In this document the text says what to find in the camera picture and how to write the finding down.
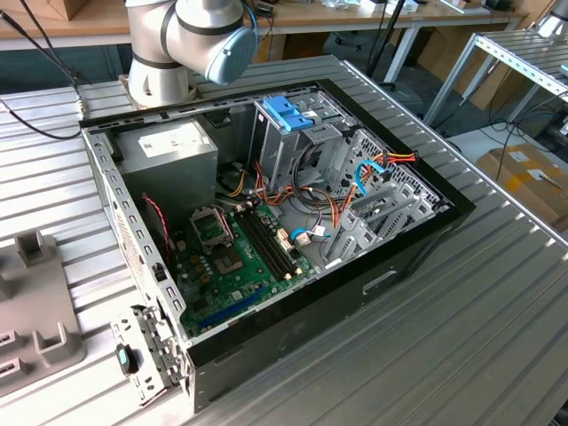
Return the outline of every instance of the slotted aluminum surface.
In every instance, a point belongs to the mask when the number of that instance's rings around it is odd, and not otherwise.
[[[189,420],[180,389],[143,411],[108,321],[141,302],[79,139],[0,115],[0,244],[40,227],[65,262],[87,356],[0,399],[3,424],[540,425],[568,398],[566,246],[433,132],[333,57],[253,66],[206,96],[330,78],[477,204],[410,280]],[[83,88],[94,115],[130,110],[118,83]],[[43,129],[75,129],[71,90],[5,96]]]
[[[568,36],[552,42],[532,30],[497,31],[477,35],[476,45],[545,90],[568,91],[568,77],[560,72],[568,64]]]

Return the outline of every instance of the table leg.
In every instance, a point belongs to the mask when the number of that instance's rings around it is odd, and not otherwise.
[[[479,70],[471,80],[471,83],[469,84],[468,88],[465,90],[465,92],[463,92],[462,97],[464,100],[469,99],[473,91],[478,87],[479,84],[481,84],[481,81],[485,78],[485,75],[489,72],[489,68],[491,68],[495,62],[497,62],[497,59],[495,59],[493,56],[487,56],[487,58],[485,58],[483,64],[481,64],[481,67],[479,68]]]
[[[462,74],[463,69],[466,67],[466,65],[468,65],[468,62],[471,59],[471,54],[476,48],[476,40],[476,34],[472,35],[469,39],[468,43],[465,46],[465,49],[463,49],[463,52],[455,63],[454,68],[452,69],[452,71],[450,71],[450,75],[446,78],[446,82],[442,85],[442,88],[438,92],[438,95],[432,102],[428,113],[424,117],[424,123],[431,125],[436,119],[438,113],[440,112],[440,109],[442,108],[442,105],[444,105],[444,102],[446,102],[447,97],[452,91],[455,82]]]
[[[514,30],[519,22],[520,22],[519,18],[512,19],[509,22],[509,24],[507,24],[504,31]],[[463,99],[468,99],[471,96],[471,93],[473,93],[473,91],[481,83],[482,79],[485,77],[486,73],[489,72],[489,69],[493,66],[493,64],[495,64],[495,62],[497,62],[497,59],[491,55],[488,55],[487,58],[485,58],[483,64],[481,65],[481,67],[479,68],[479,70],[471,80],[471,83],[469,84],[468,88],[465,90],[465,92],[463,92]]]
[[[405,63],[406,57],[408,56],[410,48],[412,47],[416,36],[418,36],[419,31],[419,28],[406,29],[405,34],[402,36],[402,40],[400,41],[400,46],[397,49],[397,53],[392,59],[389,71],[387,72],[386,77],[384,77],[384,81],[386,83],[392,83],[397,80],[398,73]]]
[[[538,84],[534,84],[532,86],[532,88],[528,91],[525,97],[521,99],[515,110],[509,116],[509,122],[515,121],[518,115],[521,114],[521,112],[523,112],[523,109],[525,109],[526,105],[531,101],[531,99],[534,97],[536,92],[539,91],[539,88],[540,86]]]

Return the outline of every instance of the gray plastic tray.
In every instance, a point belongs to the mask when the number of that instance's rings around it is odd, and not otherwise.
[[[0,248],[0,397],[84,355],[55,240],[14,235]]]

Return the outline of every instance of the cable connector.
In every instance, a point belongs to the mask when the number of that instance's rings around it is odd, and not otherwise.
[[[87,107],[87,103],[83,101],[83,98],[79,98],[75,104],[77,105],[77,109],[79,110],[79,115],[81,116],[81,120],[87,118],[89,115],[89,108]]]

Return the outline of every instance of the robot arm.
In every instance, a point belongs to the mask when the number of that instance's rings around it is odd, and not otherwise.
[[[247,68],[256,35],[239,0],[126,0],[132,37],[130,95],[157,107],[188,100],[188,68],[228,84]]]

